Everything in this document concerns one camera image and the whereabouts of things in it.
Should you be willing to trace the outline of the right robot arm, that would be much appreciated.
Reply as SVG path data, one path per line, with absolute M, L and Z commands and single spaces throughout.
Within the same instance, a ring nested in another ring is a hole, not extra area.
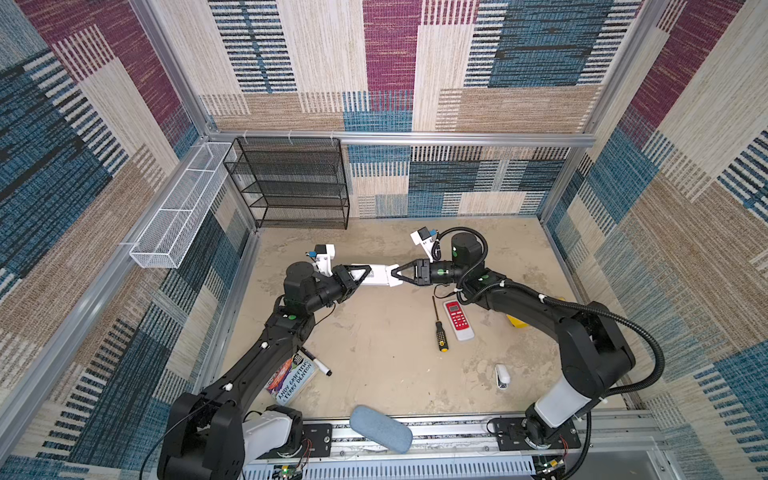
M 488 242 L 474 229 L 452 227 L 445 234 L 451 238 L 449 259 L 440 253 L 444 234 L 431 233 L 428 256 L 394 267 L 390 274 L 417 286 L 451 285 L 459 304 L 512 316 L 557 343 L 560 378 L 525 412 L 523 428 L 532 447 L 553 444 L 573 417 L 588 414 L 602 400 L 644 390 L 662 377 L 663 350 L 643 327 L 598 302 L 564 301 L 490 269 L 485 264 Z M 654 360 L 651 372 L 629 385 L 618 383 L 636 365 L 624 328 L 645 341 Z

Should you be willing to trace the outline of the blue grey oval pouch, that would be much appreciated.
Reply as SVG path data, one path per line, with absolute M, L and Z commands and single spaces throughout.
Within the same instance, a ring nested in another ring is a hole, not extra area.
M 407 453 L 413 433 L 404 424 L 367 406 L 357 406 L 349 417 L 350 428 L 370 441 L 398 454 Z

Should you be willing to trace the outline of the white remote control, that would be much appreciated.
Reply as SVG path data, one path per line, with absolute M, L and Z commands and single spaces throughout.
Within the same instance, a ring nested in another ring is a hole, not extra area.
M 392 275 L 392 271 L 396 268 L 398 268 L 397 264 L 370 264 L 370 271 L 365 275 L 362 284 L 366 286 L 400 286 L 403 284 L 403 281 Z

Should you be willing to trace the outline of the black white marker pen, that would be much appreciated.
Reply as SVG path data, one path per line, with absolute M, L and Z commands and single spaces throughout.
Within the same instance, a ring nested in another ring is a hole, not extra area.
M 328 368 L 319 358 L 317 358 L 314 354 L 312 354 L 309 350 L 307 350 L 305 347 L 301 347 L 300 351 L 309 358 L 316 366 L 317 368 L 326 376 L 330 377 L 333 375 L 333 372 L 330 368 Z

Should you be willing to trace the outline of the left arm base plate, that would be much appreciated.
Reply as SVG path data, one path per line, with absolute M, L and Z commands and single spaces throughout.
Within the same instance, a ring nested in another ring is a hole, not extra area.
M 304 423 L 293 427 L 281 453 L 288 458 L 308 455 L 310 458 L 327 458 L 331 454 L 333 426 L 330 423 Z

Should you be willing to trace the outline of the black yellow screwdriver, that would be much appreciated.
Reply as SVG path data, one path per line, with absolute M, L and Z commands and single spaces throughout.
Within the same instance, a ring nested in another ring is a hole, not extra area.
M 435 314 L 435 329 L 436 329 L 436 340 L 437 340 L 438 349 L 440 352 L 447 352 L 449 350 L 449 345 L 448 345 L 445 329 L 443 327 L 439 312 L 437 310 L 437 302 L 436 302 L 435 296 L 432 297 L 432 303 L 433 303 L 433 310 Z

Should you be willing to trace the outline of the red remote control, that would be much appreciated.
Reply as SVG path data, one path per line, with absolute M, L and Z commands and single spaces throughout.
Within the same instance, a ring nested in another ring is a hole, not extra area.
M 446 301 L 443 306 L 457 340 L 464 342 L 473 339 L 475 334 L 462 305 L 456 300 L 450 300 Z

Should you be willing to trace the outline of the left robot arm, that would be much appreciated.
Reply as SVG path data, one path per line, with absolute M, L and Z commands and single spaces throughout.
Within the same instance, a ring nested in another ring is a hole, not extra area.
M 308 262 L 286 270 L 284 294 L 254 345 L 218 380 L 173 403 L 157 465 L 160 479 L 237 479 L 262 455 L 300 444 L 301 417 L 248 408 L 274 374 L 304 345 L 315 313 L 347 300 L 371 273 L 368 265 L 337 265 L 330 275 Z

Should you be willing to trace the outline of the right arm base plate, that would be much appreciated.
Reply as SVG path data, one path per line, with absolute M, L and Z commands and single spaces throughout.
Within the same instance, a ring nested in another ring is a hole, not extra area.
M 486 423 L 486 430 L 495 437 L 500 451 L 579 450 L 582 440 L 572 420 L 557 430 L 546 427 L 543 440 L 534 441 L 524 425 L 524 417 L 495 417 Z

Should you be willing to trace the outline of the colourful paperback book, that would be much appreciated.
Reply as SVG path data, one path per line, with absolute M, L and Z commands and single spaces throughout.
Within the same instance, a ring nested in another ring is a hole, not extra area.
M 313 379 L 317 371 L 316 363 L 299 351 L 271 377 L 265 390 L 278 405 L 287 406 Z

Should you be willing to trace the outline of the yellow plastic shovel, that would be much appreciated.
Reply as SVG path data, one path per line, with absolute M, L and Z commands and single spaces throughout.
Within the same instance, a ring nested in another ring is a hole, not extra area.
M 525 322 L 523 322 L 523 321 L 519 320 L 518 318 L 516 318 L 516 317 L 513 317 L 513 316 L 511 316 L 511 315 L 507 315 L 507 319 L 509 320 L 509 322 L 510 322 L 510 323 L 511 323 L 511 324 L 512 324 L 512 325 L 513 325 L 515 328 L 518 328 L 518 329 L 522 329 L 522 328 L 526 328 L 526 327 L 528 327 L 528 324 L 527 324 L 527 323 L 525 323 Z

